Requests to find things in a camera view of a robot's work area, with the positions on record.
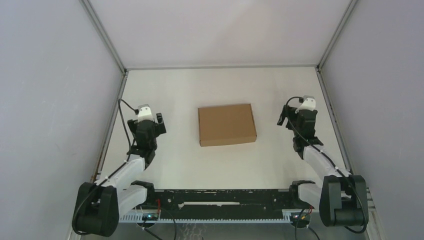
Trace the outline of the brown cardboard box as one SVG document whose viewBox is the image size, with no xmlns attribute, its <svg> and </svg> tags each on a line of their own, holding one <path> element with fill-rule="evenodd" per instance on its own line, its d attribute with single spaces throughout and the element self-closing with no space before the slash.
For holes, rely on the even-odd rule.
<svg viewBox="0 0 424 240">
<path fill-rule="evenodd" d="M 250 103 L 199 107 L 197 113 L 201 147 L 248 144 L 257 140 Z"/>
</svg>

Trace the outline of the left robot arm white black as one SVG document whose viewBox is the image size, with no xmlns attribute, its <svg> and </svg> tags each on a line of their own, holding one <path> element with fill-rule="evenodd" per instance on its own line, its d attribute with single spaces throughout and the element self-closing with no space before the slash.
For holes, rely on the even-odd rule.
<svg viewBox="0 0 424 240">
<path fill-rule="evenodd" d="M 127 124 L 134 139 L 123 164 L 104 179 L 84 182 L 78 189 L 71 221 L 78 235 L 109 237 L 130 210 L 138 205 L 149 209 L 156 203 L 154 185 L 137 177 L 156 156 L 157 137 L 167 132 L 163 116 L 145 107 Z"/>
</svg>

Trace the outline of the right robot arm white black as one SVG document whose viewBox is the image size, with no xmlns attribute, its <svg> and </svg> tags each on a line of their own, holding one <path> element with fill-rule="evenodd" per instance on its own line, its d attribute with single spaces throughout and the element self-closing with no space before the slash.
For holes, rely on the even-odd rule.
<svg viewBox="0 0 424 240">
<path fill-rule="evenodd" d="M 326 227 L 344 227 L 362 234 L 369 223 L 366 181 L 338 167 L 315 135 L 317 110 L 296 108 L 285 104 L 277 125 L 286 123 L 293 131 L 293 149 L 319 176 L 321 183 L 312 180 L 294 181 L 289 203 L 295 208 L 312 207 L 319 211 Z"/>
</svg>

